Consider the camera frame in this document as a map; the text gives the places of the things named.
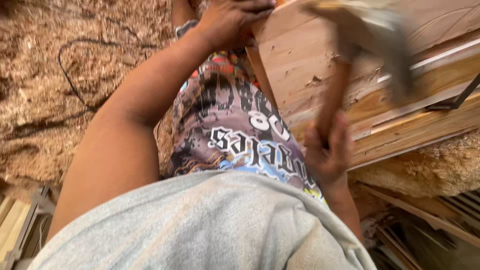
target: hand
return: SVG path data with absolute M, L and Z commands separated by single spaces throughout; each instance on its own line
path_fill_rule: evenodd
M 253 22 L 268 17 L 276 0 L 212 0 L 197 31 L 210 44 L 212 52 L 254 46 L 246 34 Z
M 346 114 L 339 110 L 329 135 L 329 150 L 322 142 L 315 128 L 315 121 L 305 130 L 307 154 L 305 162 L 309 172 L 316 178 L 320 188 L 327 188 L 338 181 L 346 181 L 345 172 L 351 166 L 354 142 L 351 139 Z

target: sawdust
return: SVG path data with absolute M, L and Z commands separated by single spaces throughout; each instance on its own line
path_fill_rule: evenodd
M 169 0 L 18 0 L 6 6 L 0 19 L 0 181 L 12 184 L 6 193 L 16 196 L 38 183 L 61 185 L 95 110 L 132 63 L 170 45 L 174 35 Z M 90 41 L 66 45 L 61 63 L 85 105 L 57 61 L 60 48 L 78 39 Z M 125 56 L 130 64 L 122 63 Z M 156 134 L 165 148 L 159 151 L 162 174 L 171 120 L 169 112 Z
M 480 187 L 480 130 L 349 172 L 353 180 L 414 197 L 454 196 Z

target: gray fabric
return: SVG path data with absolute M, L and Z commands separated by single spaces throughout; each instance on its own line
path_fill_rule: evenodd
M 61 230 L 30 269 L 374 269 L 365 248 L 303 191 L 250 172 L 150 184 Z

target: person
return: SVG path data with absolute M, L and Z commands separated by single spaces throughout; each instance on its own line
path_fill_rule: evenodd
M 93 118 L 31 269 L 375 268 L 348 190 L 345 114 L 328 151 L 306 131 L 304 159 L 228 51 L 254 45 L 244 30 L 275 5 L 212 0 L 198 21 L 188 0 L 173 1 L 178 41 Z M 159 181 L 153 130 L 171 104 L 171 178 Z

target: metal bracket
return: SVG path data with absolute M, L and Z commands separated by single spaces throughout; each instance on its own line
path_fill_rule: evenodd
M 428 110 L 455 110 L 462 105 L 463 101 L 465 101 L 468 96 L 480 85 L 480 73 L 473 79 L 473 81 L 463 90 L 463 92 L 457 96 L 454 101 L 450 101 L 450 99 L 442 100 L 440 102 L 434 103 L 432 105 L 428 105 L 425 107 Z

